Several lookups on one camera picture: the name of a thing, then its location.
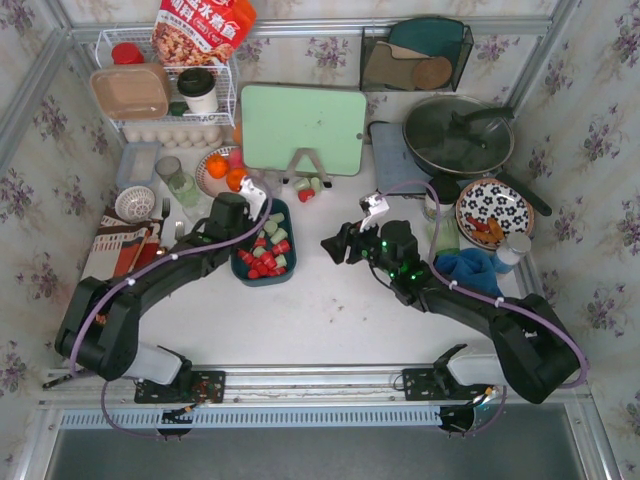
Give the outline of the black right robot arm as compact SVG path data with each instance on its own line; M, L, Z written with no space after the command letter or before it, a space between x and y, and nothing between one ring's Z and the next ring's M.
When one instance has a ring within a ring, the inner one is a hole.
M506 383L540 404L559 388L586 381L586 356L541 296L489 297L457 285L423 260L407 221L362 230L345 223L321 247L337 265L365 261L388 275L388 287L405 306L449 317L488 337Z

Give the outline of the teal plastic storage basket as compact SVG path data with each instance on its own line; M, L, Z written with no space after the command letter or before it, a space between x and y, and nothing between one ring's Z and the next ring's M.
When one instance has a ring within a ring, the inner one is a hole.
M285 220L279 225L264 224L263 229L257 234L251 248L240 248L251 252L255 260L251 265L245 264L237 256L237 249L231 259L231 270L234 276L240 280L245 286L264 287L275 285L287 281L292 275L296 267L297 257L295 250L295 240L293 235L293 227L291 216L287 204L279 199L275 199L272 204L270 215L283 212ZM277 268L274 260L275 255L271 252L272 247L281 240L287 239L291 244L291 251L284 254L287 260L287 266ZM259 279L250 280L248 272L250 269L263 271L265 276Z

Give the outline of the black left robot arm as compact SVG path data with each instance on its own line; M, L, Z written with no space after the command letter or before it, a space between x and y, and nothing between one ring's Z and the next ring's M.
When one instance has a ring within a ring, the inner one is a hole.
M185 369L186 359L165 347L140 341L140 321L158 302L227 263L250 243L266 222L273 199L257 206L235 193L223 193L208 217L176 241L169 252L131 273L108 280L93 276L76 286L54 341L69 360L106 381L120 378L169 385Z

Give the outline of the clear glass tumbler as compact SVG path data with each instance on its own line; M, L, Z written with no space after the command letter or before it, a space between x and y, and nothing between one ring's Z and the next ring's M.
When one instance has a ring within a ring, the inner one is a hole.
M195 225L199 220L209 217L211 206L211 198L201 197L194 205L184 207L183 212L189 221Z

